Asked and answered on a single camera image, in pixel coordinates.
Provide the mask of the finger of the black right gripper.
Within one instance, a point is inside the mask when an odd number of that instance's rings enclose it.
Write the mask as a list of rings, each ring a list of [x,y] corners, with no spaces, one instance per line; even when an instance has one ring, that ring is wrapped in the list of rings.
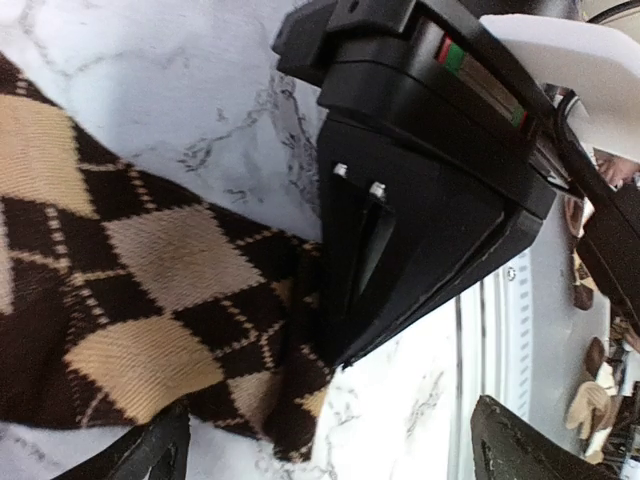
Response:
[[[336,115],[317,140],[324,275],[316,342],[349,365],[534,241],[543,182],[528,166],[496,186]]]

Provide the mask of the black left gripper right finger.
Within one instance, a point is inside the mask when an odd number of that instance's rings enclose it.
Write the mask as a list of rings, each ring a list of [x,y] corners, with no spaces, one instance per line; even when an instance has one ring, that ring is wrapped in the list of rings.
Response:
[[[477,480],[601,480],[614,476],[564,450],[488,395],[471,416]]]

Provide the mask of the brown argyle sock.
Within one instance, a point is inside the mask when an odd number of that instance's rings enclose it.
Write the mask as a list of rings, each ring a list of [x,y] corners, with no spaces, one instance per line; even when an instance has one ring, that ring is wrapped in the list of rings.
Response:
[[[305,462],[333,375],[320,248],[141,171],[1,63],[1,417],[195,417]]]

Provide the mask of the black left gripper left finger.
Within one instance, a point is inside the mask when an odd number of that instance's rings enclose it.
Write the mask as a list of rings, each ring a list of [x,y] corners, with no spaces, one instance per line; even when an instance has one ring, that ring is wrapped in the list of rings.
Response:
[[[186,407],[166,407],[59,479],[186,479],[190,444]]]

